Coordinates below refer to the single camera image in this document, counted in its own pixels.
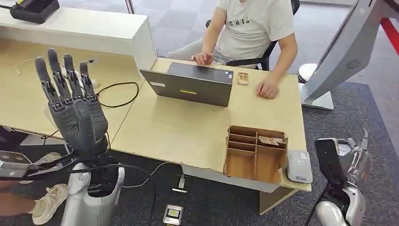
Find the white counter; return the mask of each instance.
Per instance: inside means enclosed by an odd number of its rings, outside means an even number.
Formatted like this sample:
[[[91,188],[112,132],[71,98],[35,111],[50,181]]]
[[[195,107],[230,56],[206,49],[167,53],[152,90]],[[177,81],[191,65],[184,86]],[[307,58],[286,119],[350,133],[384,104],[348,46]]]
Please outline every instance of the white counter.
[[[139,69],[150,70],[156,60],[148,16],[137,14],[59,8],[33,24],[0,8],[0,38],[130,55]]]

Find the speaker grille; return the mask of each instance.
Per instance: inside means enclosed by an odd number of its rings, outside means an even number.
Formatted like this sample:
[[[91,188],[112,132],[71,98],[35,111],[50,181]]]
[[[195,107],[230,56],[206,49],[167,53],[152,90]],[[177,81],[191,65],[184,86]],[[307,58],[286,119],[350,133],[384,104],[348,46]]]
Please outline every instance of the speaker grille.
[[[361,65],[361,61],[357,60],[357,59],[354,59],[354,60],[348,61],[346,63],[346,67],[345,68],[348,69],[348,70],[352,70],[352,69],[358,68],[360,65]]]

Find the phone screen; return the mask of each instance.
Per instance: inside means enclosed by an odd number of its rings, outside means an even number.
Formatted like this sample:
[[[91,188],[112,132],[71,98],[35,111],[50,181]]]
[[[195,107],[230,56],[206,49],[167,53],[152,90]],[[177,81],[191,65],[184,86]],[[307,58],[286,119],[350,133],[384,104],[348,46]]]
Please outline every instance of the phone screen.
[[[346,183],[346,175],[342,170],[337,153],[337,140],[334,138],[319,139],[314,144],[321,173],[327,179],[340,180],[341,183]]]

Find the white t-shirt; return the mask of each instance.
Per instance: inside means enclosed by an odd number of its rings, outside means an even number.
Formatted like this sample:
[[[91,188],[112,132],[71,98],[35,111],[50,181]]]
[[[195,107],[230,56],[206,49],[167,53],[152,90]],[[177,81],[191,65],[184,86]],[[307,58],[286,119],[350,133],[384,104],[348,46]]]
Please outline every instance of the white t-shirt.
[[[227,21],[216,47],[232,60],[258,58],[271,41],[294,32],[290,0],[218,0]]]

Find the power adapter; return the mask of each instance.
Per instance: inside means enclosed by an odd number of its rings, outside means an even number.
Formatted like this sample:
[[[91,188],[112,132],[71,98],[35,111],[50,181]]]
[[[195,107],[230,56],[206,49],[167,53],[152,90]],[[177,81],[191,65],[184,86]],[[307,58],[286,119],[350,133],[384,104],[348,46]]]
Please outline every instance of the power adapter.
[[[0,7],[9,9],[11,16],[15,19],[42,24],[60,8],[60,4],[58,0],[23,0],[11,7]]]

